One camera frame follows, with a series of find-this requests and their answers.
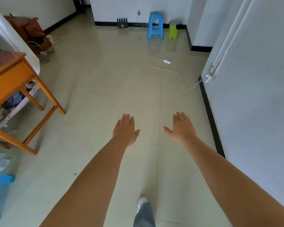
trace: floor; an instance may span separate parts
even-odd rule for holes
[[[146,37],[147,28],[118,30],[95,26],[91,14],[79,15],[52,33],[55,53],[41,64],[41,78],[67,110],[56,111],[31,141],[36,156],[13,148],[6,173],[15,173],[2,211],[1,226],[39,226],[92,157],[111,138],[123,113],[141,130],[122,160],[105,226],[132,226],[140,195],[148,197],[157,227],[231,226],[192,158],[163,132],[172,115],[184,111],[198,136],[215,148],[197,83],[208,53],[189,50],[180,30],[177,40]],[[52,107],[27,105],[11,120],[8,132],[24,140]]]

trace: wooden table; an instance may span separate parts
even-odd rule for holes
[[[41,129],[41,127],[45,124],[45,122],[49,119],[49,117],[54,113],[56,109],[58,109],[63,115],[65,115],[66,112],[46,87],[41,78],[34,71],[34,69],[27,62],[25,56],[25,53],[0,50],[0,106],[17,91],[21,91],[23,95],[25,95],[39,110],[43,111],[44,108],[40,104],[38,104],[38,102],[36,102],[36,100],[24,88],[24,86],[31,80],[34,80],[40,86],[47,97],[53,102],[54,106],[23,142],[14,139],[1,130],[0,138],[36,155],[37,151],[28,147],[27,144],[37,134],[37,132]],[[4,143],[5,142],[0,142],[0,145],[8,147],[8,145]]]

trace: trash can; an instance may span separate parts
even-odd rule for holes
[[[169,39],[176,39],[179,34],[179,29],[182,23],[179,20],[171,20],[169,22]]]

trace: white shoe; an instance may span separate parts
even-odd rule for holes
[[[140,197],[140,198],[139,198],[139,201],[138,201],[138,212],[139,212],[141,206],[142,206],[144,203],[146,203],[146,202],[148,202],[147,197]]]

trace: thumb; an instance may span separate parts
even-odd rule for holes
[[[135,131],[135,141],[137,140],[137,137],[139,136],[139,133],[140,133],[139,129]]]
[[[163,126],[162,128],[163,128],[164,132],[165,132],[169,137],[171,137],[173,131],[170,130],[170,129],[169,129],[168,127],[166,127],[166,126]]]

